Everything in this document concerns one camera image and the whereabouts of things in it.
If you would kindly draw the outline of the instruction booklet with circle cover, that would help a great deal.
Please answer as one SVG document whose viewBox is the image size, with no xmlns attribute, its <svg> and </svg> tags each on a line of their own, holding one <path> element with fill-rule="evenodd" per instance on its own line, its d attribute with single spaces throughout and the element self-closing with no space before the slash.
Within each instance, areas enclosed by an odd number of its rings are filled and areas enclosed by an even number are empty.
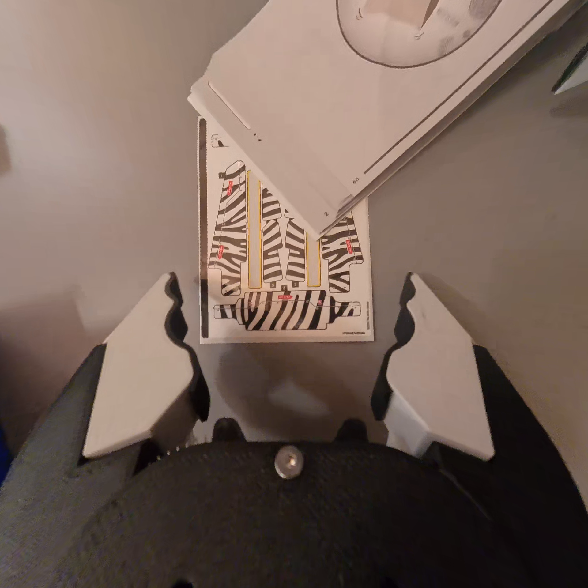
<svg viewBox="0 0 588 588">
<path fill-rule="evenodd" d="M 192 86 L 322 235 L 585 1 L 268 1 Z"/>
</svg>

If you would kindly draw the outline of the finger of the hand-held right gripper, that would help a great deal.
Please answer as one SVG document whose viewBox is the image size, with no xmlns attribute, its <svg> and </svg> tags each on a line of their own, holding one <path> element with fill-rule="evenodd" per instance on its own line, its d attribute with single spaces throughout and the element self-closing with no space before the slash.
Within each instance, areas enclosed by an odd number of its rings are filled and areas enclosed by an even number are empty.
<svg viewBox="0 0 588 588">
<path fill-rule="evenodd" d="M 567 65 L 561 77 L 554 84 L 551 92 L 561 94 L 587 83 L 587 44 L 578 51 Z"/>
</svg>

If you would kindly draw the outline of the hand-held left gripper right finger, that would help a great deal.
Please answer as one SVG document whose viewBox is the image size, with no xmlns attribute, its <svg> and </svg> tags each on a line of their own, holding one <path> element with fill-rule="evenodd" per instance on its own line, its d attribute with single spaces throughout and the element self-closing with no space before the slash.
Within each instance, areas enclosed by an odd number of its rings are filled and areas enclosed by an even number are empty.
<svg viewBox="0 0 588 588">
<path fill-rule="evenodd" d="M 415 273 L 399 304 L 396 342 L 371 396 L 385 445 L 421 458 L 439 443 L 490 460 L 495 448 L 471 335 Z"/>
</svg>

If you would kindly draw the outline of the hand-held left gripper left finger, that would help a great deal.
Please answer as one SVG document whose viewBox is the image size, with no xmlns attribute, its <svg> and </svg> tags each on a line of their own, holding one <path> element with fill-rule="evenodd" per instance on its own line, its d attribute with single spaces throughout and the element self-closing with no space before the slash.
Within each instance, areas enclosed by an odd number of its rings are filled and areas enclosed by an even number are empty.
<svg viewBox="0 0 588 588">
<path fill-rule="evenodd" d="M 84 458 L 145 441 L 173 452 L 208 419 L 210 395 L 185 342 L 182 305 L 177 275 L 165 273 L 104 340 Z"/>
</svg>

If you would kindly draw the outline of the zebra striped sticker sheet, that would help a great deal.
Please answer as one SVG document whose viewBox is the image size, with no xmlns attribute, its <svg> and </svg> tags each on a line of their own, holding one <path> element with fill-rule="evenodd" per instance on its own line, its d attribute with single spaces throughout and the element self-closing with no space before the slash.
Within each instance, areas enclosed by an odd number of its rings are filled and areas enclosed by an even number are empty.
<svg viewBox="0 0 588 588">
<path fill-rule="evenodd" d="M 201 343 L 373 342 L 369 208 L 318 240 L 198 114 Z"/>
</svg>

